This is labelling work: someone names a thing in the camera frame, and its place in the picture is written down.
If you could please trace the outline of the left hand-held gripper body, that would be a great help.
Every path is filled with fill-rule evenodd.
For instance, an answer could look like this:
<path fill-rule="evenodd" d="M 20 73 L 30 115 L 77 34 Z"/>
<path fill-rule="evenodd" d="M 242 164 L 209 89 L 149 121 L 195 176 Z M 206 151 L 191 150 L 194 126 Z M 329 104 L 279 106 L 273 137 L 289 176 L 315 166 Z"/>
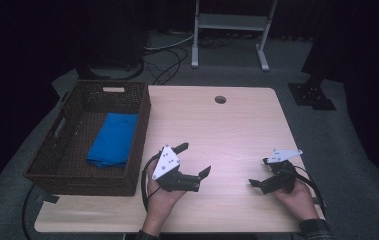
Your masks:
<path fill-rule="evenodd" d="M 165 145 L 159 152 L 158 162 L 153 172 L 152 179 L 161 189 L 172 191 L 198 192 L 201 180 L 195 175 L 186 175 L 179 171 L 181 161 L 173 147 Z"/>

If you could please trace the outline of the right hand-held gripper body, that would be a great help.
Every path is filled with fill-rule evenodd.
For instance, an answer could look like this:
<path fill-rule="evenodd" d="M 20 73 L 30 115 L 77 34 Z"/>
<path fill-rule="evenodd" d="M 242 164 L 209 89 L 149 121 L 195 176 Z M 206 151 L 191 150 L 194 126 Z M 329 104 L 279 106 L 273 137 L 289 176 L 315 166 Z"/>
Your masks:
<path fill-rule="evenodd" d="M 297 172 L 289 159 L 298 157 L 302 153 L 302 150 L 273 150 L 268 157 L 268 167 L 273 176 L 261 182 L 261 190 L 264 194 L 272 193 L 279 189 L 285 189 L 288 192 L 293 190 Z"/>

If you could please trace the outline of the brown wicker basket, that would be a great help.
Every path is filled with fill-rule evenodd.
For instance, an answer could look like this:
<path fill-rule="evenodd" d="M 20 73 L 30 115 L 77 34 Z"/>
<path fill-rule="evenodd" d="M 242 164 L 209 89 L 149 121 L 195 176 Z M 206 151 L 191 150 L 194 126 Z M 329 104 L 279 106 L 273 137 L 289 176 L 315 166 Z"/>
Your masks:
<path fill-rule="evenodd" d="M 24 176 L 50 194 L 132 196 L 142 161 L 151 101 L 143 82 L 79 81 L 65 102 Z M 132 117 L 106 128 L 108 116 Z M 102 131 L 113 133 L 120 163 L 100 167 L 89 161 L 89 151 Z"/>

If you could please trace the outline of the person's right hand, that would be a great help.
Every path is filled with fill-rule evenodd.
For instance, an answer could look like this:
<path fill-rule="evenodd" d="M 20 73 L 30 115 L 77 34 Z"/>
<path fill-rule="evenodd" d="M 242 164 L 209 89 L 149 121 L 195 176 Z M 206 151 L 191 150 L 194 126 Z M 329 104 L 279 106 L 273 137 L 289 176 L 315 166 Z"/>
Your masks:
<path fill-rule="evenodd" d="M 304 182 L 296 180 L 294 189 L 290 193 L 280 189 L 274 191 L 272 195 L 299 221 L 319 219 L 311 191 Z"/>

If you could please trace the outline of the white metal stand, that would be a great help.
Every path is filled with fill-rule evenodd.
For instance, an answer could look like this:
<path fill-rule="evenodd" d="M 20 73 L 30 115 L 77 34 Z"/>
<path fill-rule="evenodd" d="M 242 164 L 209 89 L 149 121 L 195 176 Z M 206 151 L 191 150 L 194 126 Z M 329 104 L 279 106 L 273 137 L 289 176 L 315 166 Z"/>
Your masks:
<path fill-rule="evenodd" d="M 195 0 L 191 67 L 197 68 L 199 66 L 198 35 L 201 30 L 243 30 L 262 33 L 261 42 L 259 44 L 256 44 L 255 47 L 258 59 L 260 61 L 261 69 L 264 72 L 268 72 L 270 70 L 270 67 L 265 56 L 264 48 L 277 4 L 278 0 L 271 0 L 271 6 L 267 16 L 243 16 L 201 13 L 200 0 Z"/>

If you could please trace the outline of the black tape piece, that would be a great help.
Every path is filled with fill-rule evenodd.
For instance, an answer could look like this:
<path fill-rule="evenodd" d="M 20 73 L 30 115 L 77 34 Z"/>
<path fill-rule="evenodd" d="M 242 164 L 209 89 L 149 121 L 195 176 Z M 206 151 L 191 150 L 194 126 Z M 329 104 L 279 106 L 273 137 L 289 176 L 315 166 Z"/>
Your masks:
<path fill-rule="evenodd" d="M 51 195 L 51 194 L 40 194 L 36 198 L 36 201 L 39 203 L 47 202 L 47 203 L 56 204 L 58 200 L 59 200 L 58 196 Z"/>

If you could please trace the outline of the person's left hand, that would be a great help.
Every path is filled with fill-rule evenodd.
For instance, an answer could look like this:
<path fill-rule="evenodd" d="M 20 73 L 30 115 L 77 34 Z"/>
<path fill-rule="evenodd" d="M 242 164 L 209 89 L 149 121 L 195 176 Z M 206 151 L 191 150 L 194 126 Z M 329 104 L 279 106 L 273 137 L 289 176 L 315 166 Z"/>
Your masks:
<path fill-rule="evenodd" d="M 186 194 L 185 191 L 168 192 L 160 188 L 152 179 L 158 160 L 153 160 L 147 169 L 148 207 L 142 230 L 154 236 L 160 236 L 162 227 L 171 214 L 176 203 Z"/>

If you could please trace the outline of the black stand base plate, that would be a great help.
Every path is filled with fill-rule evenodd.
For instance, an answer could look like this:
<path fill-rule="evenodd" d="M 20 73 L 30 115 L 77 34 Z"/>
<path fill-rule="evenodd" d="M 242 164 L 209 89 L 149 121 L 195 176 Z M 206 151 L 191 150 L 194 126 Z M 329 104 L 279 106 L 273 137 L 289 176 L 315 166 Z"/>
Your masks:
<path fill-rule="evenodd" d="M 310 106 L 314 110 L 335 110 L 333 102 L 324 95 L 320 87 L 300 83 L 289 83 L 288 87 L 298 106 Z"/>

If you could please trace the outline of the blue t-shirt with white print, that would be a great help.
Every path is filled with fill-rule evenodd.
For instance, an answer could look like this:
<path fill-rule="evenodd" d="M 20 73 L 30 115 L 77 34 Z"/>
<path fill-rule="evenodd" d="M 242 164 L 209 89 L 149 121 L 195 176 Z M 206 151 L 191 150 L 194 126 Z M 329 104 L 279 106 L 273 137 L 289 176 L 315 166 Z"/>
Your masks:
<path fill-rule="evenodd" d="M 138 120 L 137 114 L 108 113 L 87 154 L 87 161 L 102 167 L 127 164 Z"/>

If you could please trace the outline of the dark round stand base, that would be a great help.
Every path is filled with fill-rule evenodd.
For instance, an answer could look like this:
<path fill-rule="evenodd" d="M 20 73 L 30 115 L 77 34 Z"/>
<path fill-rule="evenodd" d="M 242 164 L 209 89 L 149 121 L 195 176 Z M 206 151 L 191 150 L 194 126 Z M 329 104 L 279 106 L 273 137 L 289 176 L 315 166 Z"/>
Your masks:
<path fill-rule="evenodd" d="M 129 81 L 141 75 L 145 68 L 145 62 L 141 59 L 135 65 L 122 66 L 78 66 L 75 68 L 77 75 L 82 80 L 114 80 Z"/>

